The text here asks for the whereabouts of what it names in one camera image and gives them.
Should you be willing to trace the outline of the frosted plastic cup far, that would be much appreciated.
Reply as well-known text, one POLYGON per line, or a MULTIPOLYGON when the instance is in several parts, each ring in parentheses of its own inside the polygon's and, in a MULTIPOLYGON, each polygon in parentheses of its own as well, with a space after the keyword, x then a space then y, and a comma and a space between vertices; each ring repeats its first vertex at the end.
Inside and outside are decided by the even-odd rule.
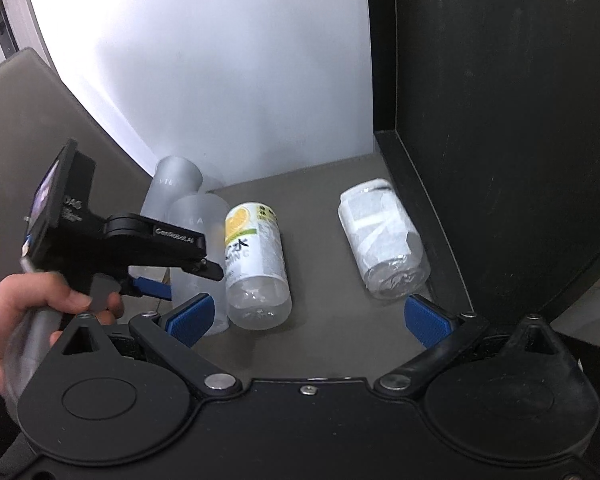
POLYGON ((140 214, 164 221, 180 198, 197 193, 204 177, 198 167, 182 156, 171 155, 158 162, 140 214))

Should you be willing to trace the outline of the yellow label clear bottle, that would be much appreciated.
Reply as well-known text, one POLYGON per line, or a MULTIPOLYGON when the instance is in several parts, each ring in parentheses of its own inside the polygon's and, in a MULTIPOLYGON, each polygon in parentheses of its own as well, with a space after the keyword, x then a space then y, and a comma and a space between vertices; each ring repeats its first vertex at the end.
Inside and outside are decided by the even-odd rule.
POLYGON ((243 203, 225 218, 228 317, 243 330, 270 330, 291 314, 282 238, 273 209, 243 203))

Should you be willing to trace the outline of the white label clear bottle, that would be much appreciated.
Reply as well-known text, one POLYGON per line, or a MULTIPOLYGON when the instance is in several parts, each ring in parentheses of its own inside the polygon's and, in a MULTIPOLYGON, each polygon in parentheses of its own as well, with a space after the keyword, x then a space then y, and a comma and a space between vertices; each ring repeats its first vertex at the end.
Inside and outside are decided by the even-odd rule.
POLYGON ((391 183, 374 179, 340 195, 338 217, 368 292, 395 300, 429 278, 424 243, 391 183))

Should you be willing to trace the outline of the grey leather chair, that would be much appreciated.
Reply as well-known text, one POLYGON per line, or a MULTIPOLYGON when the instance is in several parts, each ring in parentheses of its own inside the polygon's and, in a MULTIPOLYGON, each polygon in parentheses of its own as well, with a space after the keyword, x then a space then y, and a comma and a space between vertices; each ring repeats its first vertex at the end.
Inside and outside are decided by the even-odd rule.
MULTIPOLYGON (((140 211, 149 176, 30 50, 0 65, 0 281, 20 269, 20 248, 36 188, 69 139, 94 159, 95 214, 140 211)), ((197 344, 197 352, 243 380, 365 377, 375 379, 422 352, 406 328, 402 301, 366 290, 337 208, 353 185, 388 177, 367 155, 222 188, 227 203, 260 202, 278 218, 292 311, 274 330, 231 327, 197 344)))

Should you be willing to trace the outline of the black open box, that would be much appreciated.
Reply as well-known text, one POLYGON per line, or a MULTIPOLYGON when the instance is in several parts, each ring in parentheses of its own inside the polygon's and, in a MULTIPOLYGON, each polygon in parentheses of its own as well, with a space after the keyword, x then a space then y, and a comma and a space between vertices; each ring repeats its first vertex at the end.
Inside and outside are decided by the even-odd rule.
POLYGON ((452 312, 558 318, 600 278, 600 0, 368 0, 381 155, 452 312))

